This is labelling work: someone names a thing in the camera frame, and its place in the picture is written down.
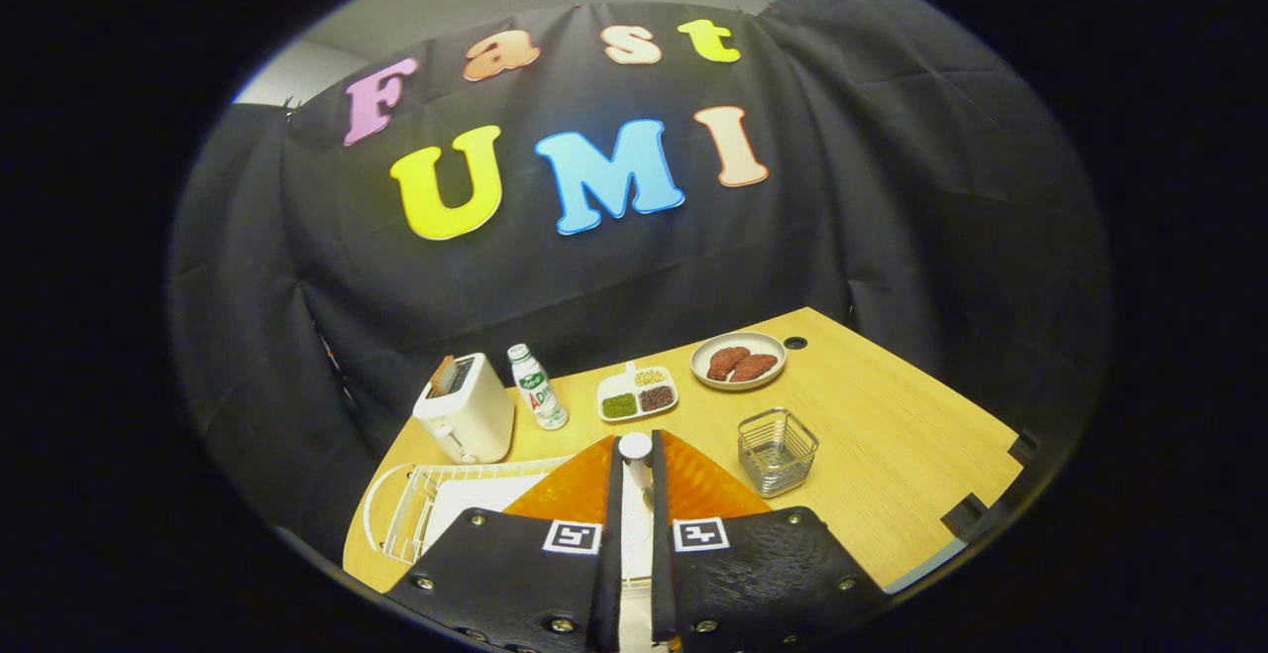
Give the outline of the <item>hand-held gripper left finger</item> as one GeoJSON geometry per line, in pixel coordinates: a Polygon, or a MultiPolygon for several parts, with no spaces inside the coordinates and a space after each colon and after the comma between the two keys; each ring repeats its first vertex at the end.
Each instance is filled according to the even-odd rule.
{"type": "Polygon", "coordinates": [[[503,511],[464,508],[388,598],[484,647],[616,652],[623,581],[618,437],[567,459],[503,511]]]}

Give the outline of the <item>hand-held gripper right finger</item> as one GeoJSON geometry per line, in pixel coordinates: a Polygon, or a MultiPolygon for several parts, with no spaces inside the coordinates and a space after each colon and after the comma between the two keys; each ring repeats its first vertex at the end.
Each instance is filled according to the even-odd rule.
{"type": "Polygon", "coordinates": [[[805,505],[770,508],[666,430],[652,435],[653,639],[675,652],[817,652],[891,604],[805,505]]]}

